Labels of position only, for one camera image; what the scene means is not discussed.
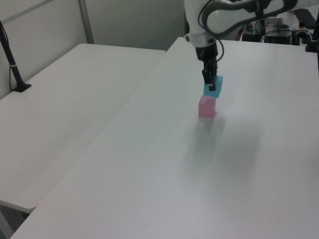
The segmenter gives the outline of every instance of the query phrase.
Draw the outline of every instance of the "cable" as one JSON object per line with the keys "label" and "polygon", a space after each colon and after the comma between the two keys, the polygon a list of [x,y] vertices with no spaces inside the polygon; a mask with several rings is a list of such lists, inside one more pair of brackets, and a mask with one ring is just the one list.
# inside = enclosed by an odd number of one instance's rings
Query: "cable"
{"label": "cable", "polygon": [[6,37],[6,41],[8,42],[8,45],[9,45],[9,38],[8,38],[8,35],[6,34],[6,31],[5,31],[5,28],[3,27],[3,25],[1,24],[1,28],[5,34],[5,37]]}
{"label": "cable", "polygon": [[263,38],[262,34],[257,30],[257,21],[255,21],[255,32],[260,35],[260,37],[265,40],[265,38]]}
{"label": "cable", "polygon": [[266,33],[265,33],[265,35],[268,35],[268,34],[272,34],[272,33],[277,33],[277,32],[281,32],[281,31],[289,31],[289,32],[293,32],[293,31],[291,31],[291,30],[272,30],[272,31],[267,31]]}
{"label": "cable", "polygon": [[[3,25],[1,24],[1,28],[5,34],[5,37],[6,37],[6,41],[9,45],[9,38],[8,38],[8,35],[6,34],[6,31],[5,31],[5,28],[3,27]],[[9,65],[9,86],[10,86],[10,90],[12,92],[12,86],[11,86],[11,66]]]}
{"label": "cable", "polygon": [[10,90],[12,92],[12,86],[11,86],[11,67],[9,66],[9,85],[10,85]]}
{"label": "cable", "polygon": [[223,56],[224,56],[224,53],[225,53],[225,48],[224,48],[224,45],[223,43],[221,42],[221,40],[215,36],[215,34],[208,28],[208,27],[205,27],[203,24],[200,23],[200,16],[202,15],[203,11],[205,10],[205,8],[207,7],[208,4],[210,4],[212,2],[212,0],[209,0],[205,5],[204,7],[202,8],[202,10],[200,11],[199,15],[198,15],[198,18],[197,18],[197,22],[198,22],[198,25],[200,25],[204,30],[208,31],[209,34],[211,34],[213,37],[215,37],[217,39],[217,41],[219,41],[220,45],[221,45],[221,48],[222,48],[222,54],[221,56],[219,57],[219,59],[217,60],[220,61]]}

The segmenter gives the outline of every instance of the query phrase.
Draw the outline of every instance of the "black stand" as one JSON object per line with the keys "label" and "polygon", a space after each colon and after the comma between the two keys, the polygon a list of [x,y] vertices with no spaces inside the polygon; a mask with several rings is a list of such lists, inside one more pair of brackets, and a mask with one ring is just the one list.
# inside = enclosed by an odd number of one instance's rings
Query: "black stand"
{"label": "black stand", "polygon": [[0,41],[1,41],[1,45],[4,49],[5,55],[8,59],[10,68],[12,69],[13,75],[14,75],[15,80],[16,80],[16,88],[13,89],[13,91],[23,92],[26,89],[30,88],[31,85],[23,82],[23,80],[21,78],[20,72],[19,72],[18,67],[16,66],[16,63],[15,63],[13,54],[10,50],[9,42],[7,40],[5,31],[4,31],[4,27],[1,23],[1,21],[0,21]]}
{"label": "black stand", "polygon": [[318,58],[318,70],[319,70],[319,12],[314,28],[314,33],[311,40],[307,43],[306,52],[314,52],[317,53]]}

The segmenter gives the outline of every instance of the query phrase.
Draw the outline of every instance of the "robotic arm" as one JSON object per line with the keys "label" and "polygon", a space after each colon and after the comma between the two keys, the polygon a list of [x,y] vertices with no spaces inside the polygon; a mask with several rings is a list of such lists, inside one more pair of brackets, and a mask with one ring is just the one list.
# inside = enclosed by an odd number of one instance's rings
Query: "robotic arm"
{"label": "robotic arm", "polygon": [[317,4],[319,0],[184,0],[190,28],[187,40],[195,47],[198,59],[204,62],[202,73],[209,90],[216,90],[219,37],[252,21]]}

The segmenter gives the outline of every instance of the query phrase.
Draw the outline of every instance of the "white tabletop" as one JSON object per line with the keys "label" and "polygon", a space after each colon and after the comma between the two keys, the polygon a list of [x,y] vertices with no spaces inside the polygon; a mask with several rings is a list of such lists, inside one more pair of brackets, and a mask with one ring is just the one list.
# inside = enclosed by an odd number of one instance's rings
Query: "white tabletop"
{"label": "white tabletop", "polygon": [[0,101],[0,204],[31,212],[164,55],[81,44]]}
{"label": "white tabletop", "polygon": [[224,45],[214,120],[179,38],[12,239],[318,238],[317,55]]}

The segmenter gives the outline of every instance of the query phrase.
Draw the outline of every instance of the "pink cube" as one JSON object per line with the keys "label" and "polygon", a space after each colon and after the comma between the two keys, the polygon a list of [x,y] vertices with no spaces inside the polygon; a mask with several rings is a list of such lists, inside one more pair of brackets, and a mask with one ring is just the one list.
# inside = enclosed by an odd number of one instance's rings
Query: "pink cube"
{"label": "pink cube", "polygon": [[198,116],[206,118],[214,118],[216,98],[210,96],[202,96],[199,101]]}

